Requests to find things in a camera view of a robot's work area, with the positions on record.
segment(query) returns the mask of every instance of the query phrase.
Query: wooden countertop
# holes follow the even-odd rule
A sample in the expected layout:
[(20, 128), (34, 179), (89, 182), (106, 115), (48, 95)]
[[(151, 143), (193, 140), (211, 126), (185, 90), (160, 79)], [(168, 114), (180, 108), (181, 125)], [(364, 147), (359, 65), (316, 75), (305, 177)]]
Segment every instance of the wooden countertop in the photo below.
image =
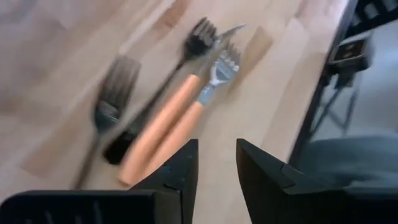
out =
[[(200, 146), (194, 223), (250, 223), (236, 139), (289, 158), (349, 0), (95, 1), (15, 1), (0, 12), (13, 15), (0, 17), (0, 200), (28, 189), (67, 189), (92, 141), (97, 86), (122, 43), (130, 41), (127, 55), (142, 63), (132, 116), (206, 16), (220, 32), (248, 26), (233, 37), (243, 52), (241, 72), (218, 90), (192, 136)], [(164, 99), (198, 63), (182, 69)], [(117, 171), (98, 156), (86, 188), (121, 189)]]

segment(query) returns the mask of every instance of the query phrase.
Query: fork handle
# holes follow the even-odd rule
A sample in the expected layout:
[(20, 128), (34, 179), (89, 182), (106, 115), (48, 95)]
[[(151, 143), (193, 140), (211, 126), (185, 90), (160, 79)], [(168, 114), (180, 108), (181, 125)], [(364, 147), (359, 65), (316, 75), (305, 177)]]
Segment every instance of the fork handle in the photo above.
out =
[(119, 180), (122, 183), (135, 185), (143, 179), (143, 169), (155, 153), (156, 147), (199, 85), (200, 78), (194, 74), (189, 75), (178, 91), (145, 127), (122, 161), (119, 173)]
[(144, 172), (144, 178), (157, 170), (186, 143), (198, 123), (203, 110), (203, 104), (198, 101), (195, 101), (189, 107), (187, 112), (185, 112), (156, 150), (156, 153), (150, 160), (149, 165)]

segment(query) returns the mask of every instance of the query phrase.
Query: orange wooden handle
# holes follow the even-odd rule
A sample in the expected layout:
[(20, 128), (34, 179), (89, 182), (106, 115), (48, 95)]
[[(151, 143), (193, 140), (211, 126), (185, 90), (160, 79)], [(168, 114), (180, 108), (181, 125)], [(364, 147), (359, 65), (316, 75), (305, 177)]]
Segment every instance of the orange wooden handle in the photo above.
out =
[(190, 75), (179, 90), (168, 100), (156, 117), (145, 127), (137, 140), (129, 148), (122, 161), (119, 179), (122, 183), (135, 185), (143, 179), (143, 171), (155, 153), (160, 140), (177, 118), (180, 110), (195, 94), (200, 84), (197, 75)]
[(157, 170), (167, 159), (170, 159), (188, 141), (195, 125), (199, 121), (204, 106), (199, 102), (194, 102), (187, 112), (174, 126), (165, 140), (156, 150), (150, 160), (148, 168), (144, 172), (144, 177), (149, 176)]

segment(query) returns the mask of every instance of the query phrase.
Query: silver fork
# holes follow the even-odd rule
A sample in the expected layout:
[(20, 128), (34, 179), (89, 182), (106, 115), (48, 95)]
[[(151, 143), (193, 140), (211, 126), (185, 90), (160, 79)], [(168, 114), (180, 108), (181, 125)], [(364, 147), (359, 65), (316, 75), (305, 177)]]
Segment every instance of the silver fork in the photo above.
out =
[(140, 68), (139, 62), (120, 55), (109, 69), (94, 108), (93, 122), (96, 132), (93, 143), (73, 189), (81, 189), (90, 172), (101, 138), (112, 130), (123, 116)]
[(233, 44), (228, 43), (211, 68), (209, 83), (202, 89), (197, 100), (193, 102), (166, 136), (162, 144), (160, 144), (156, 153), (150, 159), (142, 178), (147, 177), (157, 170), (186, 143), (199, 121), (205, 106), (214, 94), (215, 88), (232, 80), (239, 71), (240, 63), (241, 54)]

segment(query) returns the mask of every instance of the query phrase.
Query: wood grain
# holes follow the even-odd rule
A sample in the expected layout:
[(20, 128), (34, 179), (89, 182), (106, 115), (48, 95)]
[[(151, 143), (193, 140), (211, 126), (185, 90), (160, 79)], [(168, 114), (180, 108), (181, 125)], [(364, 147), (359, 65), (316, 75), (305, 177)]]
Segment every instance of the wood grain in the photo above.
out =
[[(190, 29), (207, 16), (220, 32), (248, 26), (232, 39), (243, 53), (242, 70), (217, 90), (192, 134), (200, 144), (194, 223), (250, 223), (236, 172), (236, 138), (289, 158), (349, 1), (96, 1), (37, 0), (8, 19), (2, 10), (15, 6), (0, 7), (0, 178), (6, 182), (0, 198), (67, 188), (77, 171), (71, 167), (81, 164), (91, 142), (96, 87), (119, 49), (142, 69), (128, 116), (101, 147), (154, 94), (181, 57)], [(158, 110), (199, 63), (182, 69)], [(97, 155), (85, 187), (125, 189), (117, 175), (118, 168)]]

